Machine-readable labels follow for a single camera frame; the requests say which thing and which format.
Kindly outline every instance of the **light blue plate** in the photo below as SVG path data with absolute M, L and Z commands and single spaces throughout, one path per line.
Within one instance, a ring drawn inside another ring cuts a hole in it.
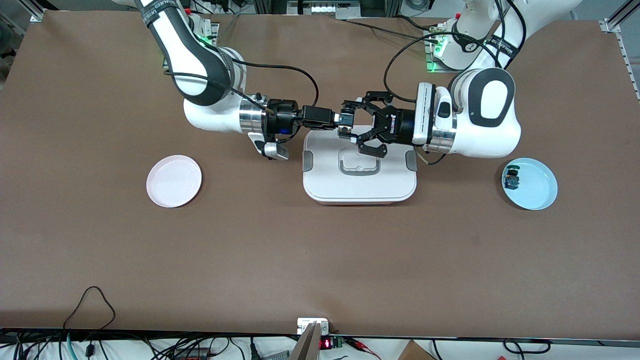
M 520 185 L 515 190 L 504 187 L 507 167 L 518 165 Z M 528 210 L 542 210 L 554 203 L 558 195 L 558 183 L 554 173 L 545 164 L 530 158 L 519 158 L 508 163 L 502 171 L 502 189 L 517 206 Z

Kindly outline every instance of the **white plate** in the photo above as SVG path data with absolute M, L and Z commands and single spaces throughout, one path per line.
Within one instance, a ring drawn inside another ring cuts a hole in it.
M 508 167 L 517 165 L 520 184 L 515 190 L 504 187 L 504 177 Z M 554 173 L 536 159 L 519 158 L 511 161 L 502 171 L 502 189 L 516 205 L 528 210 L 546 209 L 556 201 L 558 183 Z
M 147 194 L 164 208 L 185 205 L 198 193 L 202 172 L 198 163 L 184 155 L 173 155 L 157 162 L 147 176 Z

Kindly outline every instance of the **white floor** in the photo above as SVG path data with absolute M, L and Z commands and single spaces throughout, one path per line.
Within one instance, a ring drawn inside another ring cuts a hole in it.
M 396 339 L 359 339 L 371 350 L 376 352 L 382 360 L 396 360 L 406 346 L 408 340 Z M 249 349 L 249 338 L 234 338 L 244 352 L 246 360 L 251 359 Z M 430 340 L 416 341 L 422 348 L 428 351 L 437 359 L 433 351 L 433 343 Z M 156 349 L 161 350 L 175 343 L 175 340 L 154 340 L 152 344 Z M 202 343 L 202 348 L 207 348 L 211 342 L 209 340 Z M 103 341 L 104 348 L 109 360 L 149 360 L 153 358 L 151 350 L 142 341 L 111 340 Z M 212 344 L 212 352 L 217 353 L 227 344 L 225 338 L 218 338 Z M 275 355 L 283 351 L 291 351 L 296 342 L 289 338 L 265 337 L 255 338 L 255 345 L 261 357 Z M 104 360 L 104 356 L 97 343 L 94 342 L 96 354 L 91 357 L 93 360 Z M 80 360 L 86 359 L 84 351 L 87 343 L 73 342 L 72 347 Z M 438 340 L 437 343 L 442 360 L 497 360 L 504 356 L 507 360 L 522 360 L 518 355 L 505 351 L 500 342 L 480 342 L 480 341 L 449 341 Z M 524 350 L 540 350 L 544 345 L 522 344 Z M 0 359 L 13 359 L 15 347 L 0 349 Z M 37 348 L 31 351 L 30 359 L 35 356 Z M 347 356 L 346 360 L 376 360 L 372 355 L 356 351 L 351 347 L 342 347 L 332 350 L 320 351 L 319 360 L 334 360 L 342 356 Z M 240 351 L 230 345 L 222 354 L 215 357 L 217 360 L 242 360 Z M 60 360 L 58 344 L 50 343 L 40 355 L 41 360 Z M 629 347 L 608 347 L 608 346 L 587 346 L 587 345 L 552 345 L 549 352 L 542 355 L 525 356 L 525 360 L 638 360 L 640 359 L 640 348 Z M 73 360 L 67 348 L 67 344 L 62 344 L 62 360 Z

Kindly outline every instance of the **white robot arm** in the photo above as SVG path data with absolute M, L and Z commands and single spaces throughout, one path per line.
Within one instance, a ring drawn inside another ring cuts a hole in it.
M 469 55 L 456 53 L 463 46 L 456 42 L 459 39 L 449 42 L 452 50 L 447 53 L 445 49 L 443 61 L 449 57 L 457 59 L 450 66 L 467 70 L 452 81 L 449 89 L 421 83 L 415 110 L 392 106 L 393 95 L 389 92 L 368 92 L 358 101 L 344 101 L 336 114 L 316 106 L 299 109 L 292 100 L 245 95 L 247 63 L 232 49 L 199 42 L 177 0 L 135 1 L 167 59 L 170 70 L 167 74 L 173 76 L 177 90 L 185 98 L 184 111 L 190 123 L 210 131 L 247 134 L 257 152 L 269 159 L 289 158 L 282 146 L 286 140 L 276 136 L 289 135 L 288 140 L 300 127 L 337 128 L 339 136 L 355 138 L 358 151 L 381 158 L 387 153 L 387 143 L 474 158 L 501 158 L 510 154 L 520 139 L 520 124 L 513 105 L 513 78 L 505 70 L 493 67 L 495 62 L 489 54 L 477 56 L 475 50 Z M 453 22 L 451 27 L 472 36 L 485 36 L 497 16 L 493 1 L 500 0 L 469 1 L 458 24 Z M 528 19 L 527 36 L 555 18 L 560 8 L 568 11 L 579 3 L 579 0 L 556 0 L 564 5 L 552 6 L 551 0 L 515 1 L 522 3 L 522 14 Z M 504 42 L 520 45 L 518 38 L 522 37 L 523 28 L 512 10 L 505 16 L 508 31 Z M 499 42 L 488 45 L 502 48 Z M 505 65 L 513 56 L 500 53 L 498 57 Z M 382 102 L 385 107 L 374 102 Z M 351 133 L 356 109 L 364 109 L 373 117 L 373 127 L 367 133 Z M 367 145 L 373 139 L 382 144 Z
M 460 32 L 483 41 L 495 21 L 500 18 L 499 8 L 503 11 L 507 10 L 504 14 L 504 24 L 500 24 L 488 39 L 488 44 L 493 47 L 500 46 L 498 58 L 502 67 L 507 67 L 510 60 L 518 54 L 517 49 L 522 47 L 524 28 L 526 28 L 524 36 L 526 40 L 549 22 L 574 9 L 582 0 L 465 0 L 465 2 L 465 8 L 459 19 L 447 20 L 444 28 L 447 31 Z M 503 27 L 506 31 L 504 39 L 501 39 Z M 477 44 L 461 37 L 446 36 L 447 45 L 435 54 L 446 66 L 462 70 L 474 60 L 483 60 L 476 61 L 474 66 L 477 68 L 493 66 L 492 58 Z

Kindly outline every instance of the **black wire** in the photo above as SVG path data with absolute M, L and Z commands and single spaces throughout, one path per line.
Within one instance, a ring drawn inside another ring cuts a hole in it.
M 496 54 L 500 52 L 500 45 L 504 41 L 505 28 L 504 28 L 504 10 L 502 9 L 502 5 L 500 5 L 500 0 L 494 0 L 495 7 L 498 9 L 498 16 L 500 17 L 500 25 L 502 25 L 502 33 L 500 34 L 500 43 L 498 43 L 498 49 Z
M 240 354 L 242 354 L 242 360 L 246 360 L 244 358 L 244 351 L 242 351 L 242 348 L 239 347 L 236 343 L 234 343 L 234 340 L 232 338 L 229 338 L 229 341 L 231 341 L 231 344 L 235 345 L 238 348 L 238 350 L 240 350 Z
M 516 15 L 518 16 L 518 19 L 520 19 L 520 23 L 522 25 L 522 39 L 520 41 L 520 45 L 518 45 L 518 51 L 522 49 L 522 46 L 524 45 L 525 40 L 527 40 L 527 23 L 524 21 L 524 17 L 522 16 L 522 13 L 520 12 L 520 9 L 518 9 L 518 7 L 516 6 L 516 4 L 513 3 L 513 0 L 506 0 L 507 3 L 510 5 L 510 7 L 513 8 L 513 11 L 516 12 Z M 511 62 L 513 61 L 513 59 L 510 59 L 507 62 L 507 65 L 505 65 L 505 69 L 511 64 Z
M 228 347 L 229 347 L 229 338 L 227 338 L 227 346 L 225 346 L 224 349 L 220 350 L 217 354 L 212 354 L 211 353 L 211 345 L 213 345 L 213 342 L 216 341 L 217 338 L 213 338 L 213 340 L 211 340 L 211 343 L 209 344 L 209 350 L 207 351 L 207 357 L 214 357 L 214 356 L 218 356 L 220 354 L 222 354 Z
M 436 352 L 436 356 L 438 357 L 438 360 L 442 360 L 442 356 L 440 356 L 440 352 L 438 351 L 438 345 L 436 345 L 436 341 L 435 340 L 431 340 L 431 341 L 433 342 L 433 350 Z
M 293 70 L 293 71 L 300 72 L 300 73 L 304 74 L 306 77 L 308 77 L 309 80 L 311 80 L 311 82 L 314 85 L 314 89 L 316 90 L 316 97 L 314 98 L 314 102 L 313 102 L 313 104 L 311 104 L 311 106 L 315 106 L 317 104 L 317 102 L 318 102 L 318 98 L 320 97 L 320 90 L 318 89 L 318 84 L 316 83 L 316 80 L 308 72 L 302 70 L 299 67 L 288 66 L 288 65 L 268 65 L 268 64 L 248 63 L 246 61 L 241 61 L 241 60 L 234 59 L 234 58 L 232 58 L 231 60 L 233 60 L 234 63 L 238 63 L 238 64 L 242 64 L 242 65 L 246 65 L 246 66 L 251 66 L 251 67 L 263 67 L 263 68 L 267 68 L 267 69 L 287 69 L 287 70 Z
M 178 352 L 178 354 L 174 354 L 173 358 L 176 359 L 180 354 L 183 354 L 183 353 L 184 353 L 184 357 L 190 357 L 189 355 L 191 355 L 191 352 L 194 351 L 196 347 L 204 340 L 205 339 L 195 340 L 193 344 L 188 345 L 187 347 L 181 349 L 180 352 Z
M 298 130 L 300 130 L 300 126 L 297 126 L 296 129 L 293 131 L 293 133 L 291 135 L 289 135 L 288 137 L 286 137 L 284 139 L 278 139 L 278 143 L 285 143 L 285 142 L 288 142 L 289 140 L 293 139 L 293 137 L 296 136 L 296 134 L 298 134 Z
M 429 28 L 432 28 L 433 26 L 438 26 L 438 24 L 431 24 L 431 25 L 427 25 L 427 26 L 421 26 L 421 25 L 416 24 L 416 22 L 413 21 L 410 17 L 404 16 L 404 15 L 396 15 L 394 17 L 407 20 L 409 22 L 409 24 L 411 24 L 414 28 L 417 28 L 417 29 L 420 29 L 420 30 L 429 31 Z
M 516 345 L 516 348 L 518 348 L 518 350 L 510 349 L 507 346 L 507 343 L 512 343 Z M 540 354 L 546 354 L 547 352 L 549 352 L 549 350 L 551 350 L 551 343 L 545 342 L 544 344 L 546 344 L 547 347 L 544 348 L 543 350 L 532 351 L 532 350 L 522 350 L 522 347 L 520 347 L 520 344 L 518 344 L 514 339 L 505 339 L 502 341 L 502 346 L 504 347 L 504 350 L 507 350 L 512 354 L 520 355 L 522 360 L 525 360 L 524 354 L 540 355 Z
M 188 336 L 187 338 L 180 338 L 180 339 L 178 339 L 178 341 L 174 345 L 172 345 L 172 346 L 170 346 L 170 347 L 158 352 L 158 354 L 156 354 L 154 357 L 152 357 L 151 360 L 160 359 L 162 357 L 169 357 L 168 354 L 174 353 L 175 350 L 177 350 L 179 347 L 187 345 L 188 343 L 192 342 L 193 340 L 197 340 L 197 339 L 198 339 L 198 337 L 192 338 L 191 336 Z
M 405 50 L 407 50 L 411 45 L 417 43 L 418 41 L 425 40 L 425 39 L 428 39 L 430 37 L 435 37 L 435 36 L 438 36 L 438 35 L 456 35 L 456 36 L 459 36 L 461 38 L 466 38 L 467 40 L 476 43 L 477 45 L 482 47 L 486 52 L 488 52 L 489 55 L 491 55 L 491 57 L 495 61 L 495 66 L 496 67 L 502 68 L 502 66 L 500 65 L 500 61 L 498 60 L 498 56 L 496 54 L 494 54 L 486 45 L 484 45 L 478 39 L 470 37 L 470 36 L 465 35 L 465 34 L 455 33 L 455 32 L 452 32 L 452 31 L 443 31 L 441 33 L 432 33 L 432 34 L 424 35 L 423 37 L 419 37 L 419 38 L 417 38 L 415 40 L 412 40 L 409 44 L 406 44 L 402 49 L 400 49 L 400 51 L 398 51 L 394 55 L 394 57 L 391 58 L 391 60 L 389 61 L 389 64 L 387 65 L 387 68 L 385 69 L 385 75 L 383 76 L 382 81 L 383 81 L 383 83 L 385 85 L 385 89 L 387 89 L 387 91 L 391 95 L 393 95 L 394 97 L 396 97 L 396 98 L 398 98 L 399 100 L 402 100 L 402 101 L 415 102 L 415 99 L 409 99 L 409 98 L 406 98 L 406 97 L 402 97 L 402 96 L 396 94 L 395 92 L 393 92 L 391 90 L 391 88 L 389 88 L 389 85 L 387 84 L 387 74 L 389 73 L 389 69 L 391 68 L 391 65 L 398 58 L 398 56 L 400 56 L 400 54 L 402 54 Z
M 380 31 L 384 31 L 386 33 L 390 33 L 393 35 L 398 35 L 399 37 L 406 37 L 406 38 L 418 38 L 415 37 L 413 35 L 409 35 L 409 34 L 404 34 L 404 33 L 399 33 L 393 30 L 389 30 L 389 29 L 384 29 L 384 28 L 379 28 L 377 26 L 373 26 L 373 25 L 369 25 L 369 24 L 362 24 L 361 22 L 353 22 L 353 21 L 349 21 L 349 20 L 345 20 L 345 22 L 348 22 L 350 24 L 356 24 L 356 25 L 360 25 L 360 26 L 364 26 L 366 28 L 370 28 L 370 29 L 375 29 L 375 30 L 380 30 Z
M 36 341 L 33 344 L 31 344 L 27 350 L 25 350 L 22 355 L 20 356 L 21 359 L 27 359 L 29 357 L 29 352 L 31 351 L 32 348 L 38 346 L 38 349 L 40 348 L 40 344 L 41 344 L 42 340 Z
M 142 339 L 142 341 L 145 342 L 145 344 L 147 344 L 147 346 L 149 347 L 149 349 L 151 349 L 151 353 L 156 356 L 158 353 L 158 350 L 156 350 L 156 348 L 154 348 L 153 345 L 151 345 L 151 341 L 149 341 L 149 339 L 145 336 L 144 339 Z
M 211 10 L 207 9 L 206 7 L 204 7 L 204 5 L 201 2 L 196 1 L 196 0 L 191 0 L 191 1 L 193 1 L 196 5 L 199 5 L 204 10 L 207 10 L 208 13 L 213 14 L 213 12 Z
M 196 37 L 207 49 L 211 50 L 211 51 L 215 51 L 217 53 L 220 52 L 220 50 L 218 50 L 217 47 L 209 44 L 208 42 L 202 40 L 199 37 Z M 316 83 L 316 80 L 314 79 L 313 76 L 311 76 L 308 72 L 302 70 L 299 67 L 295 67 L 295 66 L 288 66 L 288 65 L 269 65 L 269 64 L 258 64 L 258 63 L 250 63 L 247 61 L 242 61 L 242 60 L 238 60 L 236 58 L 231 58 L 231 60 L 234 63 L 238 63 L 241 65 L 246 65 L 246 66 L 251 66 L 251 67 L 262 67 L 262 68 L 267 68 L 267 69 L 286 69 L 286 70 L 293 70 L 293 71 L 297 71 L 300 72 L 301 74 L 305 75 L 306 77 L 309 78 L 309 80 L 311 80 L 311 83 L 314 85 L 314 89 L 316 91 L 316 97 L 314 98 L 314 102 L 313 104 L 311 104 L 311 106 L 315 106 L 318 102 L 318 98 L 320 97 L 320 90 L 318 89 L 318 84 Z
M 444 157 L 445 157 L 445 156 L 446 156 L 446 154 L 442 154 L 442 155 L 440 155 L 440 157 L 439 157 L 436 161 L 434 161 L 434 162 L 432 162 L 432 163 L 430 163 L 430 162 L 428 162 L 428 161 L 427 161 L 427 165 L 437 165 L 439 162 L 441 162 L 441 161 L 442 161 L 442 159 L 444 159 Z
M 62 330 L 65 330 L 67 328 L 67 322 L 69 320 L 71 320 L 72 317 L 74 317 L 74 315 L 76 314 L 76 311 L 78 311 L 78 309 L 80 308 L 80 305 L 82 305 L 82 301 L 84 300 L 84 297 L 86 296 L 86 294 L 89 292 L 89 290 L 91 289 L 96 289 L 100 292 L 100 295 L 102 296 L 102 300 L 104 301 L 105 304 L 107 304 L 107 306 L 109 307 L 109 309 L 111 310 L 111 320 L 109 320 L 108 323 L 104 324 L 102 327 L 100 327 L 100 329 L 97 329 L 96 331 L 100 331 L 103 330 L 105 327 L 111 325 L 111 323 L 113 322 L 113 320 L 116 320 L 116 311 L 113 308 L 113 306 L 111 306 L 111 303 L 109 303 L 109 301 L 107 300 L 107 298 L 104 296 L 104 293 L 102 292 L 102 289 L 100 289 L 98 286 L 93 285 L 93 286 L 89 286 L 84 293 L 82 294 L 82 297 L 80 298 L 80 301 L 78 302 L 78 305 L 76 305 L 76 308 L 69 314 L 69 316 L 67 317 L 67 319 L 65 320 L 64 323 L 62 323 Z
M 33 357 L 33 360 L 38 360 L 40 358 L 40 354 L 42 353 L 42 351 L 45 349 L 45 347 L 47 347 L 47 345 L 49 344 L 49 342 L 51 342 L 51 340 L 53 340 L 53 337 L 55 335 L 51 335 L 49 337 L 49 339 L 44 343 L 44 345 L 42 345 L 42 347 L 38 346 L 38 352 L 36 353 L 36 356 Z
M 214 85 L 218 85 L 220 87 L 223 87 L 237 95 L 239 95 L 240 97 L 242 97 L 243 99 L 247 100 L 248 102 L 252 103 L 253 105 L 256 105 L 258 108 L 273 114 L 273 110 L 271 109 L 267 109 L 265 108 L 263 105 L 258 104 L 255 100 L 253 100 L 251 97 L 248 97 L 247 95 L 243 94 L 241 91 L 238 91 L 236 89 L 234 89 L 232 86 L 228 86 L 228 85 L 224 85 L 223 83 L 219 83 L 211 78 L 208 78 L 207 76 L 203 76 L 203 75 L 198 75 L 198 74 L 189 74 L 187 72 L 172 72 L 169 70 L 165 70 L 163 72 L 164 75 L 169 75 L 169 76 L 186 76 L 188 78 L 196 78 L 196 79 L 202 79 L 202 80 L 206 80 L 207 82 L 214 84 Z
M 18 360 L 19 352 L 22 352 L 22 343 L 20 342 L 20 334 L 15 335 L 15 349 L 13 350 L 13 360 Z
M 60 338 L 58 339 L 58 355 L 60 356 L 60 360 L 62 360 L 62 336 L 64 335 L 64 330 L 60 331 Z
M 102 339 L 100 339 L 100 336 L 98 336 L 98 343 L 100 344 L 100 349 L 102 350 L 102 355 L 104 355 L 104 359 L 109 360 L 109 357 L 107 356 L 107 352 L 104 351 L 104 346 L 102 346 Z

